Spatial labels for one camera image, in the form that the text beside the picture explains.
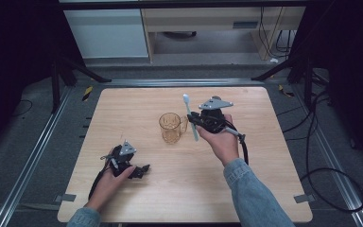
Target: wooden table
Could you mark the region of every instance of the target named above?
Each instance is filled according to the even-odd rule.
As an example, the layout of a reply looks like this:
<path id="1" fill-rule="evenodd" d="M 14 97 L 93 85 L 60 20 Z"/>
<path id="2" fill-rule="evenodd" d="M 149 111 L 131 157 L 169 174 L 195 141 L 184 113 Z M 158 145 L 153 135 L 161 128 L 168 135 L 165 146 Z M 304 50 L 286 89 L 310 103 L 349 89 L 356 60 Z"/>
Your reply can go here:
<path id="1" fill-rule="evenodd" d="M 307 202 L 296 203 L 303 194 L 282 131 L 262 87 L 190 87 L 106 89 L 67 187 L 75 201 L 63 201 L 59 221 L 68 221 L 87 202 L 88 193 L 113 147 L 128 140 L 137 152 L 131 163 L 151 164 L 143 179 L 127 181 L 102 213 L 104 222 L 238 222 L 223 166 L 203 139 L 195 142 L 187 129 L 175 145 L 164 142 L 158 120 L 164 113 L 186 114 L 182 95 L 190 96 L 190 108 L 211 96 L 234 106 L 223 109 L 245 133 L 250 166 L 273 192 L 294 222 L 311 220 Z"/>

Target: aluminum rail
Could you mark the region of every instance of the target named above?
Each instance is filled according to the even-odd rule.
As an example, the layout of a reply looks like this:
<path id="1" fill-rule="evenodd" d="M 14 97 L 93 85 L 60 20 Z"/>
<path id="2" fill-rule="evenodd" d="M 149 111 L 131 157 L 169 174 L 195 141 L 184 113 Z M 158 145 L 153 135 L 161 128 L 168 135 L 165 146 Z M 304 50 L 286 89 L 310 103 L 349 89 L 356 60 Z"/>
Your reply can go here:
<path id="1" fill-rule="evenodd" d="M 19 178 L 16 181 L 16 184 L 12 187 L 8 197 L 0 208 L 0 227 L 7 226 L 11 216 L 16 210 L 17 205 L 19 204 L 20 198 L 22 198 L 23 193 L 26 190 L 29 180 L 31 179 L 32 174 L 34 173 L 37 164 L 40 161 L 41 156 L 43 155 L 43 151 L 46 147 L 46 144 L 51 137 L 55 126 L 58 123 L 59 118 L 61 117 L 64 106 L 67 103 L 68 97 L 72 91 L 71 87 L 65 87 L 62 95 L 62 102 L 59 106 L 58 110 L 51 114 L 48 122 L 43 129 L 43 132 L 40 138 L 37 141 L 34 149 L 32 150 Z"/>
<path id="2" fill-rule="evenodd" d="M 112 82 L 99 83 L 98 86 L 114 87 L 208 87 L 262 85 L 265 81 L 246 79 L 112 79 Z"/>

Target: human hand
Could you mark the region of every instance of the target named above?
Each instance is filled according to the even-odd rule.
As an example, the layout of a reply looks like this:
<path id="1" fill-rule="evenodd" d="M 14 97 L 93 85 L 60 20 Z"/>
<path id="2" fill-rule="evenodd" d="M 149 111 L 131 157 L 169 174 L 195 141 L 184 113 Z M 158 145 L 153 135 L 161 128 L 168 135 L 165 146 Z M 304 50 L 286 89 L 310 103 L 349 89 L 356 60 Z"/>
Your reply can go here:
<path id="1" fill-rule="evenodd" d="M 98 212 L 101 212 L 102 208 L 111 199 L 119 186 L 128 178 L 134 171 L 136 166 L 130 166 L 117 177 L 113 176 L 111 169 L 107 169 L 102 178 L 96 185 L 95 191 L 90 200 L 84 205 L 84 207 L 93 208 Z"/>
<path id="2" fill-rule="evenodd" d="M 233 123 L 231 115 L 224 115 L 226 120 Z M 223 166 L 238 158 L 237 136 L 225 130 L 212 134 L 200 126 L 197 126 L 197 131 L 199 136 L 209 143 L 215 156 L 222 162 Z"/>

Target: denim sleeve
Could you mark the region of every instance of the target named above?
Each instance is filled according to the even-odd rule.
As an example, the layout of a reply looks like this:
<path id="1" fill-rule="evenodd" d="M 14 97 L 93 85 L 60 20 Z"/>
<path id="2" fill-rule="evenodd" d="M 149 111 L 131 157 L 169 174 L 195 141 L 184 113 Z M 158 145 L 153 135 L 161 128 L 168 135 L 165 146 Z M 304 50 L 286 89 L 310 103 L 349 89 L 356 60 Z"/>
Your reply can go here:
<path id="1" fill-rule="evenodd" d="M 99 213 L 91 208 L 83 207 L 76 211 L 67 223 L 67 227 L 98 227 L 101 222 Z"/>
<path id="2" fill-rule="evenodd" d="M 234 208 L 242 226 L 294 226 L 270 190 L 242 159 L 227 164 L 223 174 L 232 189 Z"/>

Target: black cable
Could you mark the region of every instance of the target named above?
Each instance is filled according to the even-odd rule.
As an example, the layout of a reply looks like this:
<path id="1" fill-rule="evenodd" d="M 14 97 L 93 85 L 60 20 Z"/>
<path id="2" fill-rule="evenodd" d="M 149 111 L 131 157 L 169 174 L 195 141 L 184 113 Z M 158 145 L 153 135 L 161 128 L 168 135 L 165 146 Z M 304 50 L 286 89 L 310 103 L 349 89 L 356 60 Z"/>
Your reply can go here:
<path id="1" fill-rule="evenodd" d="M 279 46 L 279 41 L 282 40 L 282 33 L 283 30 L 279 32 L 278 38 L 276 40 L 276 50 L 282 53 L 289 53 L 290 52 L 290 36 L 291 36 L 291 30 L 288 31 L 288 39 L 287 39 L 287 46 Z"/>
<path id="2" fill-rule="evenodd" d="M 287 60 L 287 56 L 290 54 L 290 36 L 291 36 L 291 30 L 288 31 L 288 36 L 287 36 L 287 51 L 285 52 L 286 60 Z"/>
<path id="3" fill-rule="evenodd" d="M 263 23 L 263 19 L 264 19 L 264 7 L 261 7 L 260 9 L 260 23 L 259 23 L 259 26 L 258 26 L 258 36 L 259 36 L 259 39 L 262 43 L 262 45 L 265 47 L 265 49 L 267 50 L 267 53 L 272 57 L 272 58 L 282 58 L 284 56 L 279 56 L 279 55 L 275 55 L 272 53 L 271 51 L 271 47 L 269 46 L 269 41 L 268 41 L 268 37 L 267 37 L 267 33 L 265 32 L 265 27 L 264 27 L 264 23 Z M 264 34 L 265 34 L 265 39 L 266 39 L 266 42 L 262 39 L 261 37 L 261 28 L 263 29 L 264 31 Z"/>
<path id="4" fill-rule="evenodd" d="M 361 188 L 361 186 L 359 185 L 359 183 L 357 183 L 352 177 L 350 177 L 348 174 L 338 170 L 338 169 L 334 169 L 334 168 L 330 168 L 330 167 L 321 167 L 321 168 L 316 168 L 316 169 L 313 169 L 313 170 L 309 170 L 309 138 L 310 138 L 310 133 L 311 133 L 311 128 L 315 122 L 315 118 L 316 118 L 316 105 L 318 103 L 318 98 L 321 97 L 321 96 L 324 96 L 326 94 L 326 92 L 322 92 L 320 93 L 319 95 L 317 95 L 312 103 L 312 108 L 311 108 L 311 112 L 313 112 L 313 116 L 312 116 L 312 120 L 311 120 L 311 123 L 310 123 L 310 127 L 308 129 L 308 133 L 307 133 L 307 138 L 306 138 L 306 146 L 305 146 L 305 172 L 306 174 L 304 176 L 302 176 L 300 178 L 300 180 L 302 181 L 303 179 L 308 179 L 308 182 L 311 186 L 311 188 L 314 190 L 314 192 L 317 194 L 318 197 L 320 197 L 323 201 L 325 201 L 326 203 L 328 203 L 330 206 L 336 208 L 337 210 L 339 211 L 342 211 L 342 212 L 345 212 L 345 213 L 353 213 L 353 212 L 358 212 L 360 210 L 363 209 L 363 189 Z M 319 171 L 334 171 L 338 174 L 342 174 L 344 175 L 345 177 L 347 177 L 351 183 L 353 183 L 358 191 L 361 193 L 361 205 L 355 209 L 345 209 L 345 208 L 342 208 L 338 205 L 335 205 L 334 203 L 332 203 L 331 201 L 328 201 L 326 198 L 324 198 L 322 196 L 322 194 L 315 188 L 312 180 L 311 180 L 311 175 L 316 173 L 316 172 L 319 172 Z"/>
<path id="5" fill-rule="evenodd" d="M 317 128 L 318 128 L 318 119 L 317 119 L 317 124 L 315 125 L 314 129 L 311 131 L 311 133 L 310 133 L 310 135 L 309 135 L 309 136 L 312 136 L 312 135 L 315 133 L 315 131 L 317 130 Z M 303 140 L 303 139 L 307 139 L 307 136 L 302 137 L 302 138 L 292 138 L 292 139 L 286 139 L 286 141 Z"/>
<path id="6" fill-rule="evenodd" d="M 28 99 L 22 99 L 22 100 L 20 100 L 20 102 L 28 102 L 30 104 L 30 106 L 24 112 L 13 114 L 12 117 L 16 117 L 16 116 L 23 115 L 23 114 L 25 114 L 25 113 L 27 113 L 27 112 L 29 112 L 31 110 L 31 108 L 32 108 L 32 101 L 30 101 Z"/>
<path id="7" fill-rule="evenodd" d="M 228 121 L 226 119 L 219 119 L 219 118 L 216 118 L 216 117 L 213 117 L 213 116 L 208 116 L 208 115 L 201 115 L 200 117 L 202 119 L 211 119 L 211 120 L 215 120 L 215 121 L 220 121 L 220 122 L 222 122 L 222 124 L 219 124 L 219 126 L 223 126 L 223 129 L 230 128 L 230 129 L 232 129 L 234 131 L 237 131 L 237 133 L 238 133 L 237 138 L 238 138 L 238 141 L 241 144 L 241 148 L 243 149 L 244 161 L 246 162 L 247 165 L 249 164 L 249 152 L 247 150 L 246 142 L 244 141 L 246 135 L 241 134 L 240 132 L 238 132 L 238 130 L 234 126 L 234 124 L 232 124 L 232 122 L 230 122 L 230 121 Z"/>
<path id="8" fill-rule="evenodd" d="M 290 112 L 295 111 L 295 110 L 299 110 L 299 109 L 301 109 L 302 107 L 303 107 L 303 106 L 299 106 L 299 107 L 293 108 L 293 109 L 288 110 L 288 111 L 285 111 L 285 112 L 277 113 L 277 114 L 276 114 L 276 116 L 278 116 L 278 115 L 282 115 L 282 114 L 287 114 L 287 113 L 290 113 Z"/>
<path id="9" fill-rule="evenodd" d="M 328 100 L 329 98 L 327 97 L 327 98 L 325 98 L 325 99 L 322 99 L 322 100 L 320 100 L 320 101 L 317 101 L 316 100 L 316 104 L 319 104 L 319 103 L 321 103 L 322 101 L 324 101 L 324 100 Z M 291 127 L 290 129 L 287 129 L 287 130 L 284 130 L 283 131 L 283 133 L 285 133 L 285 132 L 288 132 L 288 131 L 292 131 L 292 130 L 295 130 L 295 129 L 297 129 L 300 125 L 302 125 L 304 122 L 305 122 L 305 120 L 311 115 L 311 113 L 312 113 L 312 111 L 310 111 L 310 112 L 308 112 L 308 114 L 306 115 L 306 117 L 305 117 L 305 119 L 303 119 L 299 124 L 297 124 L 296 126 L 293 126 L 293 127 Z"/>

